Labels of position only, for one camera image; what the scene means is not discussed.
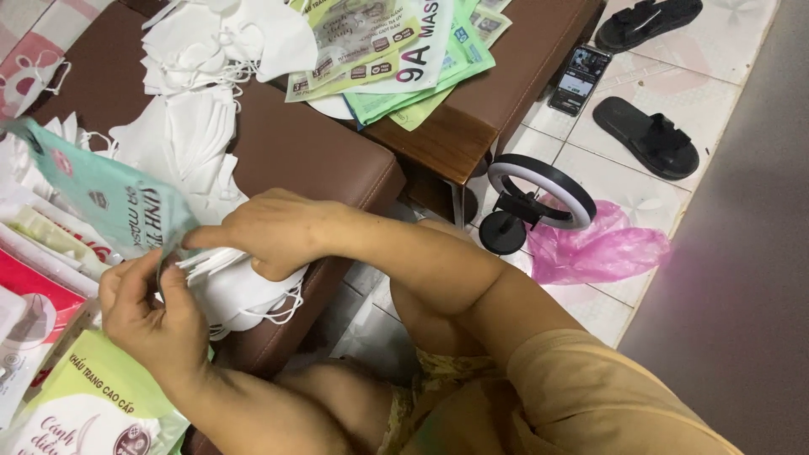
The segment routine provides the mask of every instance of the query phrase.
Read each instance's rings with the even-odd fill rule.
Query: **wall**
[[[782,0],[619,350],[747,455],[809,453],[809,2]]]

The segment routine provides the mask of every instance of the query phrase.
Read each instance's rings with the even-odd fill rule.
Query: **right hand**
[[[253,256],[252,268],[282,281],[304,265],[330,254],[341,223],[354,210],[331,201],[312,201],[273,188],[239,206],[221,226],[200,226],[183,241],[186,249],[231,247]]]

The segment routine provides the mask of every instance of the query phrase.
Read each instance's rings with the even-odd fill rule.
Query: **pink patterned fabric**
[[[36,68],[63,56],[112,1],[0,2],[0,120],[17,113]]]

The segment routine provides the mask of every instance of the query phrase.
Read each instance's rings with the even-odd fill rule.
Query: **pink plastic bag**
[[[538,224],[528,230],[534,255],[532,278],[539,284],[611,283],[659,265],[669,252],[668,237],[658,229],[632,227],[629,217],[610,201],[595,201],[597,214],[584,231]]]

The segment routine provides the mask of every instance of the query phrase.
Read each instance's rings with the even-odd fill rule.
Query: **left hand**
[[[143,365],[168,394],[203,381],[211,365],[208,324],[188,290],[183,270],[171,264],[163,272],[165,308],[153,305],[155,290],[149,283],[154,281],[159,260],[156,249],[106,270],[99,298],[110,340]]]

